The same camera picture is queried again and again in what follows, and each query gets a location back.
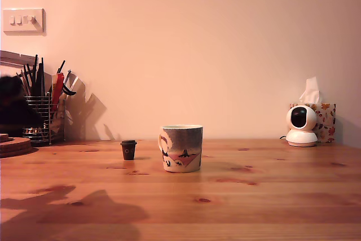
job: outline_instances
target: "ceramic mug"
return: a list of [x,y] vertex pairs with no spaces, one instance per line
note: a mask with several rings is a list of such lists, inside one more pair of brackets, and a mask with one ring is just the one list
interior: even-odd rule
[[161,128],[158,146],[168,172],[195,172],[201,168],[203,126],[168,125]]

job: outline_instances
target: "mug rim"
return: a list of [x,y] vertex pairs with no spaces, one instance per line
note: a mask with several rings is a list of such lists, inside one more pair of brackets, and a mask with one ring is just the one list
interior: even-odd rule
[[199,129],[203,128],[199,124],[175,124],[175,125],[165,125],[162,126],[163,129]]

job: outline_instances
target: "tissue box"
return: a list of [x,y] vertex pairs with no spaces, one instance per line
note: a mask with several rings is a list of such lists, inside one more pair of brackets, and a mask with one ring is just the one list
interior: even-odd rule
[[336,122],[336,104],[304,104],[312,108],[316,113],[316,126],[314,132],[319,143],[333,142],[335,138],[334,124]]

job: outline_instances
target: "tissue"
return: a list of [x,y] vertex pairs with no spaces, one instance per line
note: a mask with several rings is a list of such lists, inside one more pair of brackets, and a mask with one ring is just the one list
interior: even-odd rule
[[306,80],[306,90],[300,97],[302,104],[318,104],[321,103],[320,91],[318,89],[316,77]]

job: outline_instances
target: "metal utensil holder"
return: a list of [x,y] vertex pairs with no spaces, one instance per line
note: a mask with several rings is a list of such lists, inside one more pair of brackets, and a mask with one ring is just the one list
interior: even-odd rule
[[50,96],[25,98],[28,105],[42,117],[44,125],[39,128],[24,128],[23,137],[30,138],[31,143],[36,146],[65,140],[65,100],[52,104]]

